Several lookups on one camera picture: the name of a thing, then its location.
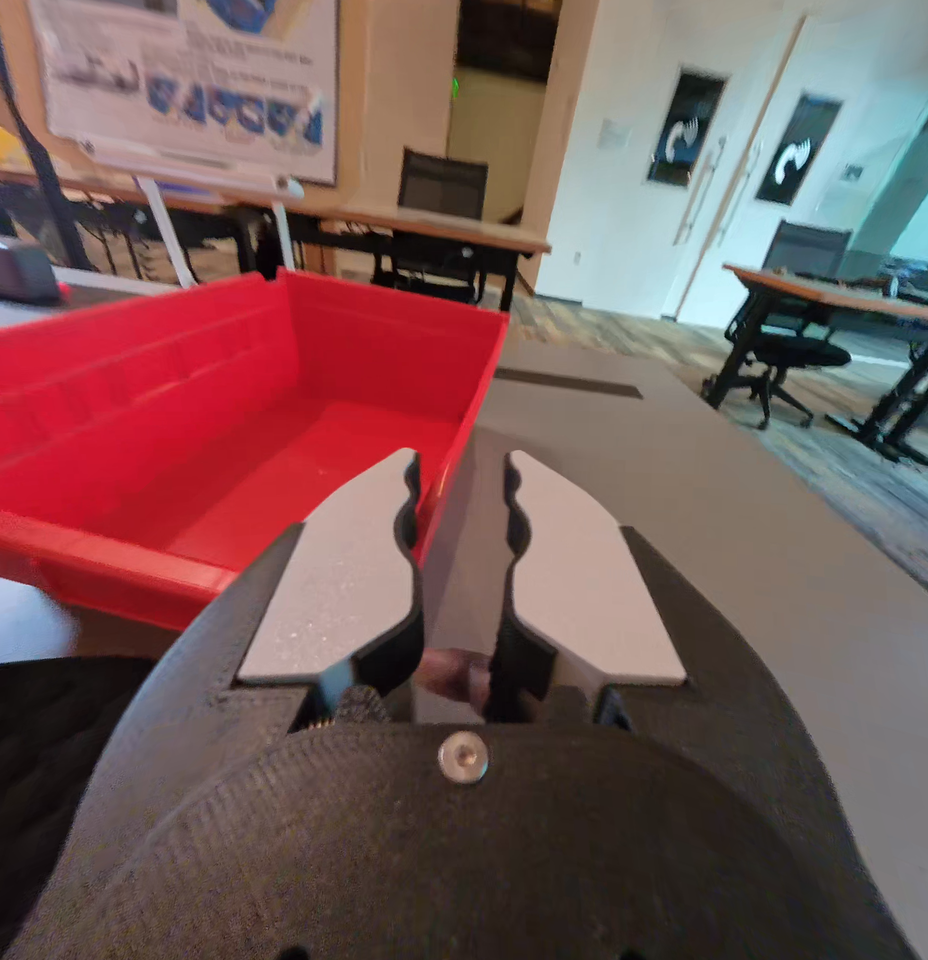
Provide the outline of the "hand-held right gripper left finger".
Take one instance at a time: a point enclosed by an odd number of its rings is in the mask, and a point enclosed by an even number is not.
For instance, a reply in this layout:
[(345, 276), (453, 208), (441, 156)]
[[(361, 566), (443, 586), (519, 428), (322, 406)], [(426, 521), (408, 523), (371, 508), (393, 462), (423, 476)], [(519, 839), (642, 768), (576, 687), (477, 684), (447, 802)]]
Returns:
[(392, 692), (411, 678), (424, 645), (420, 487), (419, 454), (400, 448), (306, 517), (238, 682)]

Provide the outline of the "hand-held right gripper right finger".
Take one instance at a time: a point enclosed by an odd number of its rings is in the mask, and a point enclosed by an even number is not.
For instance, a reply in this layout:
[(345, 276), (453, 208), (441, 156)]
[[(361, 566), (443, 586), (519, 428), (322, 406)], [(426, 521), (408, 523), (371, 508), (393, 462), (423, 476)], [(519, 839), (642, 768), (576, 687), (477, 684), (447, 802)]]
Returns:
[(531, 718), (557, 688), (598, 717), (611, 687), (678, 688), (677, 648), (612, 514), (530, 454), (504, 460), (513, 558), (490, 666), (487, 718)]

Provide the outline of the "red plastic bin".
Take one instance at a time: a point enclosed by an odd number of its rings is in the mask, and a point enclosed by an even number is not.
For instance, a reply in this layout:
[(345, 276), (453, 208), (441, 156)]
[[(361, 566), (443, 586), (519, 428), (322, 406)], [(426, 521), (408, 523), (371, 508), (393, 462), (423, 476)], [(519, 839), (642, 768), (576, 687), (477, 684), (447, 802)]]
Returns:
[(508, 323), (281, 271), (0, 329), (0, 578), (182, 630), (401, 448), (422, 561)]

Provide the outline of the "person's right hand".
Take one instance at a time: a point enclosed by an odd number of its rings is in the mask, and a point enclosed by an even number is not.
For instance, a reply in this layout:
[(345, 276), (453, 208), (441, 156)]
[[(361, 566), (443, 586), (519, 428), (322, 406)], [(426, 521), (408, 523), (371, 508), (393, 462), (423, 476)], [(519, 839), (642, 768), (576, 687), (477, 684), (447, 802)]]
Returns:
[(491, 692), (491, 662), (487, 654), (427, 648), (413, 678), (422, 690), (483, 715)]

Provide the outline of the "black office chair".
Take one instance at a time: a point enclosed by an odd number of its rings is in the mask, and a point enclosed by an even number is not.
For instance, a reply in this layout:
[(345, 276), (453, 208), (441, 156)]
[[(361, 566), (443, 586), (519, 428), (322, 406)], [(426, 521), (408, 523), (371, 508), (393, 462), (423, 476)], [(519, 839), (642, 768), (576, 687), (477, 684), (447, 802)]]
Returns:
[[(834, 278), (850, 243), (849, 231), (823, 229), (801, 223), (780, 222), (764, 258), (762, 268), (777, 274), (791, 274), (800, 279), (830, 281)], [(759, 430), (771, 420), (771, 400), (778, 399), (798, 411), (801, 426), (808, 429), (813, 412), (784, 386), (793, 370), (837, 369), (850, 364), (851, 354), (830, 342), (832, 332), (814, 336), (812, 327), (825, 329), (832, 308), (815, 301), (774, 294), (771, 310), (761, 322), (744, 356), (742, 365), (762, 364), (761, 374), (740, 370), (731, 388), (748, 389), (751, 401), (758, 401), (762, 410)]]
[[(489, 167), (404, 148), (398, 189), (402, 209), (480, 221)], [(477, 269), (474, 248), (442, 237), (393, 233), (391, 266), (395, 285), (475, 305), (486, 276)]]

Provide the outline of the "black foam pad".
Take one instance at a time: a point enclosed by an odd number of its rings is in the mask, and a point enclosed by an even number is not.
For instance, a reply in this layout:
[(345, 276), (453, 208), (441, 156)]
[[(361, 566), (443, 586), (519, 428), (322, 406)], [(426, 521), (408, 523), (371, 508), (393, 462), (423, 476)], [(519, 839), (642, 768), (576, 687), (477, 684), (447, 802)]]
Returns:
[(156, 664), (121, 655), (0, 664), (0, 957), (55, 868), (115, 726)]

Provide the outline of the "wooden office desk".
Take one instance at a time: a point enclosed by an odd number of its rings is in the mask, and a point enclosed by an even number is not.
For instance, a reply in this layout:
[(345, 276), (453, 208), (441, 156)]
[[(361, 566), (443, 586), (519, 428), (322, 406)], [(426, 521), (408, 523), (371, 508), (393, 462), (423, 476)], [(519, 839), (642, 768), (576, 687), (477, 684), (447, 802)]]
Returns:
[(913, 429), (928, 413), (928, 301), (890, 296), (888, 284), (797, 278), (790, 273), (731, 264), (724, 268), (740, 281), (748, 295), (725, 332), (732, 347), (728, 358), (720, 371), (703, 384), (701, 396), (710, 407), (720, 408), (733, 391), (731, 386), (739, 371), (763, 373), (762, 364), (743, 366), (742, 360), (771, 310), (774, 294), (816, 302), (831, 307), (832, 315), (826, 328), (811, 328), (814, 336), (830, 330), (832, 342), (836, 332), (851, 330), (900, 341), (907, 347), (919, 346), (902, 376), (865, 418), (826, 414), (825, 419), (841, 433), (892, 463), (928, 468), (928, 455), (909, 441)]
[(498, 307), (508, 313), (518, 261), (549, 255), (552, 246), (519, 225), (393, 207), (321, 212), (288, 209), (290, 238), (305, 247), (373, 258), (371, 282), (480, 306), (490, 277), (502, 279)]

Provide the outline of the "white board stand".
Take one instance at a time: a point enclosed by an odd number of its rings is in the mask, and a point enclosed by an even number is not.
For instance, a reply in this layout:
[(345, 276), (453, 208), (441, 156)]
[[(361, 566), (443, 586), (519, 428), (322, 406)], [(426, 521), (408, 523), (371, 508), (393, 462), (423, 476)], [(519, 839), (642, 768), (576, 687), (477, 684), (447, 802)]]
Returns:
[(202, 283), (191, 252), (209, 242), (232, 242), (240, 274), (257, 272), (273, 281), (280, 270), (298, 268), (288, 221), (280, 205), (263, 208), (233, 202), (214, 210), (177, 207), (169, 204), (155, 180), (140, 177), (137, 186), (147, 199), (148, 219), (182, 288)]

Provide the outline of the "instruction sheet board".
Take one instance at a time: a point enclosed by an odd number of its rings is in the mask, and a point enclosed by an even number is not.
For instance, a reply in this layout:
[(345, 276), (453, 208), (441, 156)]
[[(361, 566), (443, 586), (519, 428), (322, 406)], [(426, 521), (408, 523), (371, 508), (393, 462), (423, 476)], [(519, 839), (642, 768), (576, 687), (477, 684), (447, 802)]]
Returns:
[(50, 155), (328, 208), (362, 178), (369, 2), (0, 2), (10, 107)]

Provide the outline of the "black wall poster white logo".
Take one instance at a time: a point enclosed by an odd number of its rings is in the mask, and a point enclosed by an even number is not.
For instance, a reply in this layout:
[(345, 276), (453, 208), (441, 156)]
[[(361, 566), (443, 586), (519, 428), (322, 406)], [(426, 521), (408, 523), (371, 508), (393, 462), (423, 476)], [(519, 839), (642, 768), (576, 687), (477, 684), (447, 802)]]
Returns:
[(650, 154), (648, 182), (689, 186), (728, 81), (729, 76), (682, 69)]
[(842, 106), (839, 100), (806, 92), (801, 95), (758, 188), (756, 200), (792, 206)]

